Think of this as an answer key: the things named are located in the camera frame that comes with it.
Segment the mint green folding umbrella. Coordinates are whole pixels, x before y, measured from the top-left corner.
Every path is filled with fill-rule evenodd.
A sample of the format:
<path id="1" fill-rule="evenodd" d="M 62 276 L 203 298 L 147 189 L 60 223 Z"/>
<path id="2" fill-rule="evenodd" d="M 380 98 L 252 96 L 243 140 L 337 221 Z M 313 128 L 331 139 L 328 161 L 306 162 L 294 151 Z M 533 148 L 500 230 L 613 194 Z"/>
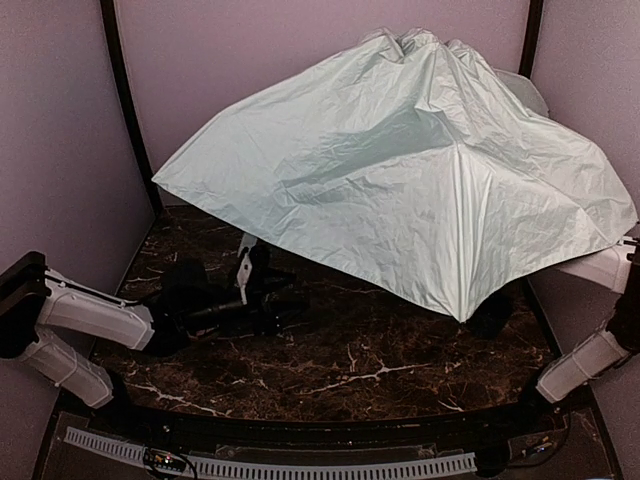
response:
<path id="1" fill-rule="evenodd" d="M 215 115 L 157 185 L 271 245 L 468 320 L 637 222 L 600 147 L 485 59 L 381 33 Z"/>

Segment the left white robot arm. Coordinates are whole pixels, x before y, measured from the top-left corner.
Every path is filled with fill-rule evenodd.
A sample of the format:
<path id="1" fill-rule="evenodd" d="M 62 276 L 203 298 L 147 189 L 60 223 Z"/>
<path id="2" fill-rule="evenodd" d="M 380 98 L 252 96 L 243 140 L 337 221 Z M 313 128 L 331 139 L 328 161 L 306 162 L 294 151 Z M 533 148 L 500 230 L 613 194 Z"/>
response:
<path id="1" fill-rule="evenodd" d="M 161 275 L 158 290 L 125 300 L 77 284 L 31 251 L 1 274 L 1 356 L 17 359 L 93 409 L 125 396 L 117 377 L 62 340 L 65 329 L 109 340 L 157 358 L 210 335 L 248 325 L 256 336 L 279 333 L 307 301 L 279 299 L 293 273 L 270 267 L 270 252 L 246 247 L 225 285 L 187 258 Z"/>

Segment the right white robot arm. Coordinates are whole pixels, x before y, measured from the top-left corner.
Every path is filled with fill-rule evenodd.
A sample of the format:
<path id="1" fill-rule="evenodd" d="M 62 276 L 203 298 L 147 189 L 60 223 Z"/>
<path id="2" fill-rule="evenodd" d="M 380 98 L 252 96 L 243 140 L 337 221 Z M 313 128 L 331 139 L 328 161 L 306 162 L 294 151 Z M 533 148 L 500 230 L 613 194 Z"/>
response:
<path id="1" fill-rule="evenodd" d="M 551 267 L 618 295 L 610 313 L 587 324 L 587 333 L 530 378 L 518 404 L 546 409 L 607 370 L 639 353 L 639 240 L 625 236 L 614 246 Z"/>

